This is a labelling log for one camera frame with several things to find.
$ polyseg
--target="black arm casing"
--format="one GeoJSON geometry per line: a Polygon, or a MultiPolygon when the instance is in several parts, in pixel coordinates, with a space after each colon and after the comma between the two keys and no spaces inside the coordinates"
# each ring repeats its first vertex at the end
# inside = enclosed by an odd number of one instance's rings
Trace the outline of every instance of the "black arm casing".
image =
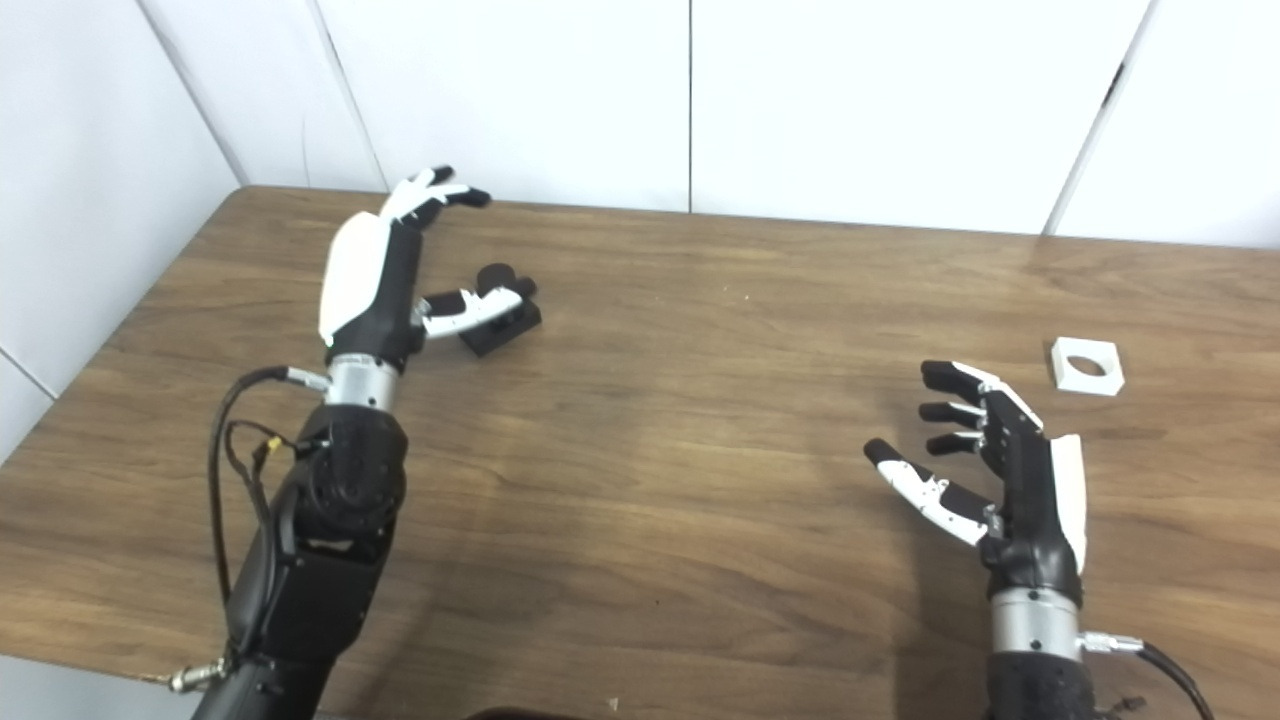
{"type": "Polygon", "coordinates": [[[1057,515],[1050,443],[1039,436],[1005,437],[1005,503],[1000,511],[1005,537],[978,541],[982,564],[991,571],[987,596],[1009,588],[1048,588],[1080,607],[1084,587],[1057,515]]]}
{"type": "Polygon", "coordinates": [[[271,501],[274,582],[269,589],[259,533],[227,603],[229,644],[247,650],[205,692],[200,720],[311,720],[333,664],[360,637],[390,555],[408,446],[396,419],[324,405],[298,439],[316,450],[298,459],[271,501]]]}
{"type": "Polygon", "coordinates": [[[987,659],[991,720],[1093,720],[1093,680],[1083,662],[1043,652],[987,659]]]}
{"type": "MultiPolygon", "coordinates": [[[[429,204],[429,208],[439,211],[438,204],[429,204]]],[[[372,305],[334,333],[326,365],[338,355],[355,352],[380,357],[403,373],[408,356],[422,348],[422,328],[410,320],[422,255],[422,231],[398,220],[392,222],[390,228],[378,295],[372,305]]]]}

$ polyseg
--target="wooden table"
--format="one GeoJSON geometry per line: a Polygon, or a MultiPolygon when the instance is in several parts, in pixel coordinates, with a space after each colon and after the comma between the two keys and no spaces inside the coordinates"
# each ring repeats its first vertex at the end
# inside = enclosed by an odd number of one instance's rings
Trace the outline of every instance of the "wooden table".
{"type": "MultiPolygon", "coordinates": [[[[239,191],[115,332],[0,471],[0,652],[128,675],[219,652],[212,409],[244,370],[321,365],[329,240],[379,202],[239,191]]],[[[545,324],[411,364],[410,497],[328,710],[978,717],[986,574],[861,457],[923,455],[937,357],[1084,436],[1085,624],[1161,644],[1224,720],[1275,717],[1280,254],[512,204],[428,240],[421,288],[508,261],[545,324]],[[1120,396],[1055,391],[1057,336],[1117,342],[1120,396]]],[[[292,430],[315,402],[238,415],[292,430]]],[[[238,559],[251,512],[227,502],[238,559]]],[[[1089,662],[1100,702],[1193,717],[1137,660],[1089,662]]]]}

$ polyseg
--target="white wall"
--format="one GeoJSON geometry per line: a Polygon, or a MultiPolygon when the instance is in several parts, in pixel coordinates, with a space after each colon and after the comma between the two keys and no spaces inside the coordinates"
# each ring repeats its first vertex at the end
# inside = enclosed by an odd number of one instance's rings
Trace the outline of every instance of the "white wall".
{"type": "Polygon", "coordinates": [[[236,181],[131,0],[0,18],[0,348],[58,395],[236,181]]]}
{"type": "Polygon", "coordinates": [[[1280,4],[1160,0],[1059,234],[1280,246],[1280,4]]]}
{"type": "Polygon", "coordinates": [[[1038,233],[1146,0],[696,0],[692,210],[1038,233]]]}
{"type": "Polygon", "coordinates": [[[0,464],[52,404],[50,393],[24,375],[9,357],[0,355],[0,464]]]}
{"type": "Polygon", "coordinates": [[[687,0],[321,1],[388,181],[689,209],[687,0]]]}
{"type": "Polygon", "coordinates": [[[385,191],[315,0],[140,0],[241,181],[385,191]]]}

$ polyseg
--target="robotic hand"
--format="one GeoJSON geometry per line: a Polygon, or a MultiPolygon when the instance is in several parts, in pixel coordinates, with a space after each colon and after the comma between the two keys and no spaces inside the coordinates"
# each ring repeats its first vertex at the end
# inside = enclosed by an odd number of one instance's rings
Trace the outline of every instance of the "robotic hand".
{"type": "Polygon", "coordinates": [[[271,366],[237,380],[215,415],[207,457],[218,579],[227,614],[221,659],[174,674],[178,692],[207,685],[195,717],[291,720],[315,715],[338,656],[360,635],[406,493],[408,438],[392,414],[408,356],[426,340],[462,334],[477,355],[536,325],[536,287],[489,265],[477,288],[415,299],[422,231],[447,206],[481,208],[486,192],[442,184],[447,167],[399,183],[379,214],[358,213],[334,237],[320,299],[326,374],[271,366]],[[324,393],[293,441],[228,420],[253,384],[289,382],[324,393]],[[232,433],[268,439],[246,466],[232,433]],[[268,502],[261,471],[279,447],[293,468],[268,502]],[[259,530],[232,585],[223,544],[220,451],[244,482],[259,530]]]}
{"type": "Polygon", "coordinates": [[[1093,683],[1082,652],[1121,652],[1152,662],[1212,712],[1172,660],[1138,638],[1080,633],[1085,553],[1084,462],[1079,436],[1044,437],[1044,425],[1000,378],[960,363],[928,360],[924,386],[964,402],[920,405],[920,418],[964,429],[928,441],[931,455],[973,452],[1004,482],[1004,502],[938,478],[883,439],[864,452],[929,521],[977,546],[991,573],[989,720],[1093,720],[1093,683]]]}

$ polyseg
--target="black wire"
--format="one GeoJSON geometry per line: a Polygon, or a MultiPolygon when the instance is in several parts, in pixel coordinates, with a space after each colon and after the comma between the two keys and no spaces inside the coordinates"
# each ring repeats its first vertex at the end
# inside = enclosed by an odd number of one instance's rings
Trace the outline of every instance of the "black wire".
{"type": "Polygon", "coordinates": [[[275,529],[271,525],[271,511],[266,502],[266,491],[262,487],[262,468],[266,465],[266,459],[270,455],[271,441],[279,441],[282,445],[288,447],[296,447],[292,442],[284,439],[284,436],[271,428],[268,428],[266,425],[262,425],[261,423],[253,423],[251,420],[232,420],[227,424],[227,434],[224,436],[227,460],[233,468],[236,468],[237,474],[239,474],[241,479],[244,482],[244,489],[248,492],[250,502],[253,505],[253,514],[257,516],[259,542],[262,543],[264,552],[262,591],[259,593],[257,606],[253,607],[253,615],[250,616],[244,634],[241,635],[239,646],[237,647],[237,652],[241,656],[248,653],[252,650],[253,642],[257,641],[259,633],[262,629],[262,621],[266,619],[266,610],[270,605],[271,596],[275,594],[276,556],[279,553],[279,546],[275,529]],[[236,448],[232,445],[232,434],[236,432],[237,427],[242,425],[253,428],[268,436],[268,439],[259,443],[257,448],[253,450],[253,468],[251,470],[246,469],[244,464],[236,456],[236,448]]]}
{"type": "Polygon", "coordinates": [[[232,582],[230,573],[227,569],[227,543],[223,538],[223,497],[219,473],[219,445],[223,439],[223,432],[227,425],[227,416],[232,411],[232,406],[236,405],[236,400],[239,398],[241,393],[252,386],[264,383],[266,380],[283,380],[288,377],[289,368],[287,365],[276,365],[273,368],[261,368],[253,370],[252,373],[246,373],[239,379],[237,379],[227,395],[223,396],[223,401],[218,405],[218,411],[214,414],[214,428],[209,437],[209,454],[205,459],[205,471],[209,483],[209,524],[214,536],[214,565],[218,569],[218,589],[221,596],[223,605],[232,597],[232,582]]]}
{"type": "Polygon", "coordinates": [[[1178,687],[1183,688],[1187,697],[1192,698],[1192,703],[1196,705],[1196,711],[1199,712],[1201,720],[1213,720],[1213,711],[1210,710],[1208,702],[1196,685],[1196,680],[1192,679],[1187,670],[1183,670],[1181,665],[1174,662],[1172,657],[1169,657],[1158,647],[1148,642],[1143,643],[1142,650],[1138,651],[1138,657],[1151,662],[1161,673],[1169,675],[1174,683],[1178,683],[1178,687]]]}

